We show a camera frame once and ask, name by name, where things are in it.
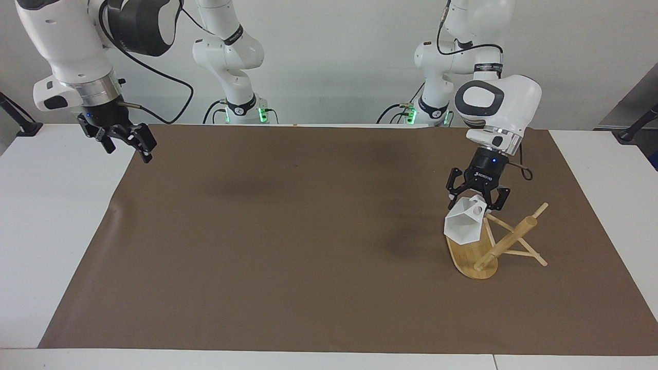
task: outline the black cable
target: black cable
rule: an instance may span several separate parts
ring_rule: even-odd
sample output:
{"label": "black cable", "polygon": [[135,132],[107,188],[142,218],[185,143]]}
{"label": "black cable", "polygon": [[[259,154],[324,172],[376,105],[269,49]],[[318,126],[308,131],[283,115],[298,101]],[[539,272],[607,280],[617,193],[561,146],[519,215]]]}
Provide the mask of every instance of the black cable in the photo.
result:
{"label": "black cable", "polygon": [[13,105],[14,108],[18,109],[21,113],[23,113],[26,117],[28,117],[33,123],[37,122],[32,118],[32,116],[30,116],[30,114],[25,109],[23,109],[23,107],[21,107],[15,101],[10,99],[9,96],[5,95],[5,99],[9,102],[9,104]]}
{"label": "black cable", "polygon": [[496,49],[500,50],[501,54],[503,54],[503,48],[500,47],[500,45],[496,45],[494,43],[483,43],[481,45],[470,46],[470,47],[467,47],[465,49],[452,51],[450,53],[444,53],[443,51],[441,51],[441,48],[439,47],[439,36],[441,36],[441,29],[443,28],[443,24],[445,23],[445,19],[447,18],[448,12],[450,11],[450,4],[451,3],[452,3],[452,0],[447,0],[447,3],[445,4],[445,9],[443,10],[443,15],[441,16],[441,22],[439,23],[439,31],[436,33],[436,50],[439,52],[439,54],[441,54],[441,55],[454,55],[454,54],[463,53],[464,51],[478,49],[479,47],[495,47]]}
{"label": "black cable", "polygon": [[214,101],[212,104],[210,104],[210,107],[208,107],[208,110],[206,111],[205,116],[203,116],[203,122],[201,124],[205,124],[205,121],[208,119],[208,116],[210,115],[210,112],[213,110],[215,105],[221,104],[223,101],[224,100],[221,99],[221,100]]}
{"label": "black cable", "polygon": [[213,124],[215,124],[215,115],[217,112],[224,112],[226,113],[226,109],[217,109],[215,112],[213,112]]}
{"label": "black cable", "polygon": [[534,173],[532,173],[532,170],[523,164],[523,144],[519,144],[519,163],[516,164],[510,162],[509,164],[521,169],[521,176],[523,176],[525,181],[532,181],[534,179]]}
{"label": "black cable", "polygon": [[391,119],[391,121],[390,121],[389,123],[393,123],[393,120],[394,120],[396,117],[399,117],[399,118],[397,119],[397,123],[400,123],[400,120],[401,120],[402,117],[404,117],[404,116],[407,116],[407,114],[406,114],[405,112],[398,113],[398,114],[396,114],[396,115],[393,116],[393,118]]}
{"label": "black cable", "polygon": [[200,29],[204,30],[205,32],[208,32],[209,34],[211,34],[211,35],[213,35],[213,36],[215,35],[214,33],[212,33],[212,32],[210,32],[210,31],[206,30],[202,25],[200,25],[200,23],[198,23],[197,20],[194,19],[194,17],[192,17],[192,15],[191,15],[190,13],[188,13],[187,10],[181,8],[181,11],[182,11],[186,16],[188,16],[188,18],[189,18],[194,24],[196,24],[197,27],[199,27]]}
{"label": "black cable", "polygon": [[384,116],[386,115],[386,113],[390,112],[391,109],[395,109],[395,108],[400,108],[400,104],[393,104],[393,105],[391,105],[390,107],[386,108],[386,110],[384,110],[384,112],[382,113],[382,115],[380,115],[379,118],[377,119],[377,124],[379,124],[379,122],[382,122],[382,118],[384,118]]}
{"label": "black cable", "polygon": [[162,118],[159,115],[155,114],[151,109],[142,107],[141,105],[139,105],[139,107],[135,107],[135,108],[139,109],[140,111],[145,111],[146,113],[149,113],[151,116],[155,117],[156,119],[158,119],[162,123],[170,124],[164,118]]}
{"label": "black cable", "polygon": [[268,108],[265,109],[266,112],[274,112],[274,116],[276,117],[276,124],[279,124],[279,115],[276,114],[276,111],[274,109]]}
{"label": "black cable", "polygon": [[[416,99],[416,96],[418,96],[418,93],[420,93],[420,91],[422,90],[423,87],[425,87],[425,83],[424,83],[424,82],[420,85],[420,87],[418,88],[418,90],[416,91],[416,93],[413,94],[411,100],[409,100],[409,104],[413,103],[413,100]],[[406,113],[406,112],[407,112],[407,108],[405,108],[405,110],[402,111],[402,113]],[[400,123],[400,120],[401,120],[401,119],[402,119],[402,117],[399,117],[399,118],[397,119],[397,122],[396,122],[396,123]]]}
{"label": "black cable", "polygon": [[[117,48],[123,55],[127,56],[131,61],[139,64],[140,66],[146,68],[147,70],[150,70],[151,72],[153,72],[155,74],[158,74],[159,76],[162,76],[162,77],[164,77],[168,80],[172,80],[174,82],[177,82],[177,83],[179,83],[183,86],[186,86],[187,88],[190,89],[190,96],[188,97],[188,100],[185,102],[185,105],[183,105],[180,112],[178,112],[178,114],[172,120],[165,120],[162,117],[156,115],[155,113],[147,110],[144,107],[140,108],[142,111],[145,111],[146,113],[149,113],[150,115],[153,115],[155,118],[159,119],[160,121],[162,121],[165,124],[172,124],[172,123],[176,122],[180,118],[180,116],[182,116],[183,113],[185,113],[185,110],[190,105],[190,101],[192,101],[192,97],[194,96],[194,88],[189,83],[187,83],[183,80],[179,80],[175,77],[171,77],[168,74],[165,74],[163,72],[160,72],[159,70],[153,68],[152,66],[149,66],[149,65],[145,64],[144,62],[140,61],[139,59],[137,59],[137,58],[133,57],[131,54],[129,54],[121,45],[119,45],[112,38],[112,36],[110,36],[110,33],[107,31],[107,28],[105,27],[105,21],[103,20],[103,11],[105,10],[105,8],[107,8],[107,0],[104,0],[101,4],[101,7],[98,9],[99,24],[101,26],[101,29],[103,30],[103,33],[105,34],[107,39],[110,40],[110,42],[112,43],[112,45],[114,45],[115,48]],[[183,0],[180,0],[180,8],[183,9]]]}

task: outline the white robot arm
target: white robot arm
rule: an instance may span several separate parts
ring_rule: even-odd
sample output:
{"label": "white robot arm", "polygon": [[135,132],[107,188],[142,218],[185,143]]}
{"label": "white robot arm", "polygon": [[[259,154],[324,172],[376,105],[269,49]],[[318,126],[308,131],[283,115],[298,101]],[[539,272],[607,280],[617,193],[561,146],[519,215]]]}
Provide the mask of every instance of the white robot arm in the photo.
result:
{"label": "white robot arm", "polygon": [[[446,74],[473,74],[473,80],[455,94],[455,107],[469,126],[467,138],[480,144],[470,166],[453,169],[447,184],[450,208],[459,194],[475,190],[482,194],[488,209],[500,210],[509,189],[499,186],[500,176],[516,153],[526,127],[542,97],[533,79],[521,75],[500,78],[503,69],[503,43],[511,21],[514,0],[448,0],[440,30],[454,41],[425,42],[418,46],[416,65],[425,76],[422,95],[414,101],[417,122],[439,126],[447,113],[453,84]],[[461,186],[454,187],[459,176]],[[494,201],[491,192],[497,190]]]}
{"label": "white robot arm", "polygon": [[[83,113],[78,121],[85,134],[101,142],[108,153],[115,149],[111,138],[118,138],[134,147],[145,162],[150,161],[157,142],[146,124],[132,124],[128,114],[129,107],[143,107],[124,102],[120,87],[123,81],[115,77],[105,50],[117,47],[123,52],[154,57],[164,54],[174,42],[184,1],[15,3],[30,39],[53,71],[52,76],[34,86],[37,107],[53,111],[80,106]],[[231,1],[197,0],[197,4],[204,24],[216,37],[195,44],[195,59],[220,78],[230,117],[238,122],[266,122],[266,101],[253,93],[249,78],[240,71],[260,66],[263,48],[244,32]]]}
{"label": "white robot arm", "polygon": [[258,68],[265,59],[261,44],[242,27],[232,0],[197,0],[206,29],[214,36],[197,40],[192,48],[196,63],[222,85],[230,123],[266,123],[267,101],[254,93],[243,69]]}

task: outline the wooden stand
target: wooden stand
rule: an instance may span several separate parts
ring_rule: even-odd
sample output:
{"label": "wooden stand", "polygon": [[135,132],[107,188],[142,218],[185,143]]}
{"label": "wooden stand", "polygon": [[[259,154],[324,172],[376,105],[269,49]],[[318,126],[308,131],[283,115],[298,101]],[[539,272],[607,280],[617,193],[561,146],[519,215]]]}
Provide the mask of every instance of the wooden stand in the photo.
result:
{"label": "wooden stand", "polygon": [[[533,215],[523,219],[515,228],[491,214],[486,215],[482,222],[482,233],[478,242],[459,245],[447,238],[450,255],[459,272],[473,279],[490,278],[498,270],[498,257],[501,254],[533,257],[542,266],[548,266],[546,260],[523,238],[525,234],[537,226],[537,218],[547,207],[548,203],[544,203]],[[502,226],[509,233],[496,243],[488,221]],[[525,248],[525,251],[510,250],[517,242]]]}

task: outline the white table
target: white table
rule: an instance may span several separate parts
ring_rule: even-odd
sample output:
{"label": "white table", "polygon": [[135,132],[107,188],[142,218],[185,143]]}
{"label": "white table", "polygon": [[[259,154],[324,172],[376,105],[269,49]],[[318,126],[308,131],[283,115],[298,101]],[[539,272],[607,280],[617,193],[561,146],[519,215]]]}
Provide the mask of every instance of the white table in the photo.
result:
{"label": "white table", "polygon": [[[658,317],[658,173],[608,132],[551,134]],[[106,155],[79,126],[50,124],[0,157],[0,348],[16,348],[0,369],[658,369],[658,357],[35,350],[128,166],[117,146]]]}

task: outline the wooden stick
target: wooden stick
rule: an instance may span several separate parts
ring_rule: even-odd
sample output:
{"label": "wooden stick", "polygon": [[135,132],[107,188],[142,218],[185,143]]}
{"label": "wooden stick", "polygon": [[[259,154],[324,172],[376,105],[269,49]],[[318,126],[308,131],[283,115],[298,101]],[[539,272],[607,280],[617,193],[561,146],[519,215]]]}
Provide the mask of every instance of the wooden stick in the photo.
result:
{"label": "wooden stick", "polygon": [[[494,223],[507,229],[509,233],[505,235],[505,237],[502,238],[498,243],[496,243],[493,246],[492,250],[489,251],[489,253],[483,255],[475,263],[474,266],[475,270],[482,271],[485,267],[487,267],[488,264],[490,264],[494,259],[498,258],[503,253],[534,257],[542,266],[548,266],[548,262],[546,262],[546,260],[542,258],[539,255],[539,253],[537,253],[536,250],[532,249],[530,244],[528,244],[528,242],[526,242],[525,239],[523,239],[523,236],[525,236],[525,234],[528,234],[530,230],[532,230],[535,226],[537,226],[537,218],[541,216],[542,213],[544,213],[544,211],[547,208],[548,208],[548,203],[542,204],[542,206],[539,207],[537,211],[535,211],[535,213],[532,214],[532,216],[527,216],[515,228],[512,228],[512,226],[507,224],[505,221],[502,221],[497,217],[492,216],[491,214],[486,215],[485,221],[489,219]],[[521,245],[523,245],[523,247],[526,248],[528,252],[525,253],[523,251],[510,251],[509,248],[512,248],[512,246],[516,242],[521,243]]]}
{"label": "wooden stick", "polygon": [[493,246],[489,253],[483,255],[475,263],[475,271],[482,271],[489,263],[491,263],[491,261],[498,258],[504,251],[511,248],[514,243],[518,242],[519,238],[528,234],[528,231],[532,230],[535,226],[537,226],[537,219],[532,216],[527,216],[517,225],[517,227],[514,228],[514,231],[505,235],[500,242]]}
{"label": "wooden stick", "polygon": [[533,216],[535,219],[538,218],[539,216],[542,215],[542,213],[544,213],[544,211],[545,211],[547,208],[548,208],[548,203],[544,203],[544,204],[542,204],[542,206],[539,207],[539,209],[537,209],[537,211],[535,211],[535,213],[534,213],[532,216]]}
{"label": "wooden stick", "polygon": [[546,260],[539,253],[537,253],[537,251],[534,250],[530,246],[530,244],[528,244],[528,242],[526,242],[526,240],[524,238],[519,239],[519,243],[521,243],[521,245],[530,252],[530,255],[532,257],[534,257],[537,260],[537,262],[540,263],[540,265],[542,265],[544,267],[548,266],[548,262],[546,262]]}
{"label": "wooden stick", "polygon": [[506,250],[503,254],[522,255],[524,257],[534,257],[529,251]]}
{"label": "wooden stick", "polygon": [[497,217],[494,217],[493,215],[489,214],[487,215],[487,219],[493,221],[495,224],[498,224],[499,226],[502,226],[503,228],[506,228],[507,231],[514,231],[512,226],[507,224],[505,221],[498,219]]}

